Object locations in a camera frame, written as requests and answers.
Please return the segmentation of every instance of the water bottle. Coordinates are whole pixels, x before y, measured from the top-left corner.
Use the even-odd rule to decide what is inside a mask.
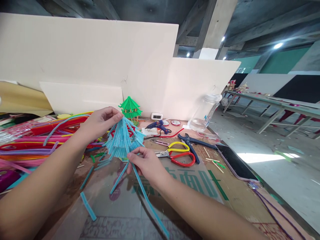
[[[202,100],[201,104],[193,115],[190,121],[190,128],[194,131],[204,132],[212,118],[212,115],[216,108],[220,105],[222,99],[221,94],[207,94]]]

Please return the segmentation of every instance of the black panel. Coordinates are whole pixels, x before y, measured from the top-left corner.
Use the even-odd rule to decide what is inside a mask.
[[[239,87],[242,81],[246,78],[248,74],[247,73],[235,73],[231,80],[236,80],[235,88]]]
[[[317,103],[320,101],[320,75],[296,75],[273,96]]]
[[[218,144],[216,146],[239,177],[258,180],[241,158],[239,158],[239,156],[235,154],[230,147]]]

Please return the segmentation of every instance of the white table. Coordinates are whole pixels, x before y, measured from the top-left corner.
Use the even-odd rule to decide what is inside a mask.
[[[305,105],[308,105],[308,106],[303,106],[304,105],[303,102],[300,102],[300,104],[299,104],[300,106],[295,107],[295,106],[290,106],[290,103],[297,104],[296,103],[297,101],[290,101],[288,99],[283,99],[283,101],[278,101],[275,98],[267,97],[267,96],[264,96],[264,95],[259,95],[259,94],[256,94],[256,93],[237,93],[237,92],[233,92],[233,91],[229,91],[229,92],[227,92],[227,94],[228,93],[232,94],[233,97],[229,101],[228,105],[224,108],[223,113],[226,112],[226,110],[227,110],[227,108],[229,106],[234,106],[234,107],[245,107],[245,110],[242,113],[242,114],[244,114],[247,111],[247,109],[250,107],[250,105],[253,103],[253,101],[258,101],[258,102],[265,103],[265,104],[268,105],[266,108],[264,108],[265,110],[260,114],[259,117],[263,116],[271,106],[275,106],[275,107],[279,108],[279,110],[276,112],[276,114],[274,114],[257,131],[258,134],[262,133],[270,124],[276,124],[276,125],[286,125],[286,126],[292,126],[293,127],[291,129],[291,131],[287,134],[287,137],[288,137],[292,133],[297,131],[299,128],[301,128],[302,126],[306,126],[305,123],[308,122],[311,118],[319,118],[320,119],[320,109],[316,108],[316,107],[318,107],[317,104],[314,104],[314,105],[312,105],[312,107],[310,107],[310,103],[305,103]],[[249,102],[249,104],[247,106],[231,105],[232,101],[236,97],[247,98],[247,99],[250,100],[250,102]],[[289,111],[292,111],[292,112],[297,112],[297,113],[300,113],[300,114],[304,114],[307,117],[305,119],[303,119],[302,121],[300,121],[297,125],[274,122],[274,120],[278,116],[280,116],[284,112],[284,110],[289,110]],[[313,137],[313,139],[318,139],[318,138],[320,138],[320,133]]]

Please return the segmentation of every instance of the concrete ceiling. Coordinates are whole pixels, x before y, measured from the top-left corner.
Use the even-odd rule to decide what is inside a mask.
[[[179,24],[179,53],[193,54],[209,0],[2,0],[1,12]],[[238,0],[226,31],[228,59],[258,55],[279,42],[320,39],[320,0]]]

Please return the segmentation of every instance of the smartphone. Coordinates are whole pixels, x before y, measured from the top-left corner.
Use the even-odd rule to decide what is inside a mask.
[[[218,153],[226,162],[234,176],[243,181],[259,182],[243,160],[228,146],[216,144]]]

